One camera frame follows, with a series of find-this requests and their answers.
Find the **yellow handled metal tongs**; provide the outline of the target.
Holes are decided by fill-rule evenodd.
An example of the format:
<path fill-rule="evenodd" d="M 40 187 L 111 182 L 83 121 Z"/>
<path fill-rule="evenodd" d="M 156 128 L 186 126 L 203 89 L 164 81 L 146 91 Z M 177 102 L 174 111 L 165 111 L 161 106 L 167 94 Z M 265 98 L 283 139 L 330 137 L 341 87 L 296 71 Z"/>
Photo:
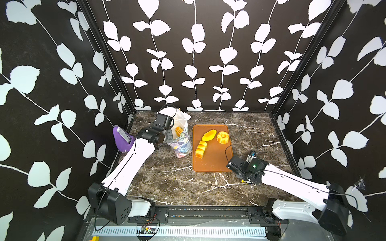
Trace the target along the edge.
<path fill-rule="evenodd" d="M 247 179 L 247 180 L 242 179 L 241 182 L 246 183 L 246 184 L 253 184 L 253 182 L 251 182 L 249 179 Z"/>

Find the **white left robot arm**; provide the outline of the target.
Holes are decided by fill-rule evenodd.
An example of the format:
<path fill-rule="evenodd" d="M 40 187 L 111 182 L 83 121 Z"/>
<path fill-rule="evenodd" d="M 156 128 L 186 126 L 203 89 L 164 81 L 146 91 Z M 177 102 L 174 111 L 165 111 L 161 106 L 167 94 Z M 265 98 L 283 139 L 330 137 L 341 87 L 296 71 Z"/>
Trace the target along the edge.
<path fill-rule="evenodd" d="M 101 184 L 93 183 L 89 187 L 89 202 L 96 215 L 120 225 L 128 218 L 154 214 L 154 202 L 141 197 L 128 199 L 126 195 L 139 169 L 153 154 L 156 146 L 164 142 L 165 133 L 169 129 L 152 124 L 132 136 L 121 127 L 114 126 L 117 146 L 119 150 L 127 151 L 127 154 Z"/>

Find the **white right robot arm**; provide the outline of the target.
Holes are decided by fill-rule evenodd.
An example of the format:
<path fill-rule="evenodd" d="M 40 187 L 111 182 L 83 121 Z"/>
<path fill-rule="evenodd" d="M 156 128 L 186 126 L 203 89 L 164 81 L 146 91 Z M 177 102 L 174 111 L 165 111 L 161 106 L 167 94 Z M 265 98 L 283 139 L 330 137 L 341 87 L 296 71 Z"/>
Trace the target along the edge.
<path fill-rule="evenodd" d="M 248 184 L 265 184 L 281 189 L 300 202 L 270 198 L 262 210 L 277 220 L 299 220 L 319 224 L 326 231 L 345 236 L 349 203 L 341 186 L 317 184 L 280 170 L 252 154 L 247 160 L 233 156 L 227 168 Z"/>

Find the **long ridged yellow bread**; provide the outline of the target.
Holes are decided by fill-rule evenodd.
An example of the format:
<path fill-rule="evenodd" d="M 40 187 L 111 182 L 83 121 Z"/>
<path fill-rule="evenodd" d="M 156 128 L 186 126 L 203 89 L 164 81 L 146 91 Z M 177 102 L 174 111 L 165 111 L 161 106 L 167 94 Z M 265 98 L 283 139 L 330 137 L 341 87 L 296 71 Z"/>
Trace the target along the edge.
<path fill-rule="evenodd" d="M 182 133 L 184 132 L 184 130 L 183 130 L 183 128 L 181 128 L 181 127 L 176 127 L 175 132 L 176 132 L 176 135 L 177 135 L 178 137 L 180 137 L 180 136 L 182 135 Z"/>

